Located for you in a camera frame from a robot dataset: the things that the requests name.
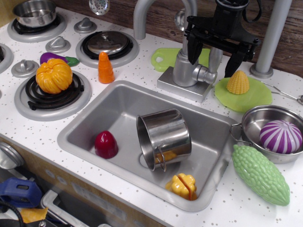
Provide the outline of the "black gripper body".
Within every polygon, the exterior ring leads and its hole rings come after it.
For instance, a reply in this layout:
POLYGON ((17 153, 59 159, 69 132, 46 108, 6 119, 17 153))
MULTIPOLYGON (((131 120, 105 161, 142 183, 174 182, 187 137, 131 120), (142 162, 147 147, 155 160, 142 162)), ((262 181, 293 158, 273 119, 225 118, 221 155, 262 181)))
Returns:
POLYGON ((231 53, 234 49, 247 48, 247 55, 254 55, 261 44, 259 38, 246 31, 241 21, 256 22, 261 11, 253 20, 246 16, 247 5, 217 5, 212 17, 187 17, 185 36, 194 33, 200 41, 211 47, 231 53))

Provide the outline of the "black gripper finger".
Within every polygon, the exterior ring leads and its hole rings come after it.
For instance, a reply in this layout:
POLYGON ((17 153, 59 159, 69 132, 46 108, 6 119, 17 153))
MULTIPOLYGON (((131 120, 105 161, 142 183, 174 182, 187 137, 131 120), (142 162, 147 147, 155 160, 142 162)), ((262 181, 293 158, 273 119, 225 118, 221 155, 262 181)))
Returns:
POLYGON ((247 61, 247 52, 247 48, 234 49, 231 52, 232 55, 225 67, 225 78, 231 77, 240 67, 242 62, 247 61))
POLYGON ((190 33, 187 36, 187 52, 188 52, 188 60, 189 62, 194 65, 203 48, 203 43, 200 41, 200 39, 194 34, 190 33))

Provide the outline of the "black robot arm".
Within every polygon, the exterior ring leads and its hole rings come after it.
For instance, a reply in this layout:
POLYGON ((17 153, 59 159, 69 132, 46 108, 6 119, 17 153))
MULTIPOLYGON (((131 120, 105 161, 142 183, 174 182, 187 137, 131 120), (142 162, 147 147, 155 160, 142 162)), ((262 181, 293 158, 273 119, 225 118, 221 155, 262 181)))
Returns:
POLYGON ((261 40, 246 31, 241 20, 244 19, 248 23, 256 22, 262 10, 259 9, 255 19, 248 20, 246 17, 248 4, 248 0, 217 0, 213 17, 187 17, 185 37, 190 63, 198 60, 204 44, 232 55, 225 68, 226 78, 231 77, 243 61, 252 60, 261 40))

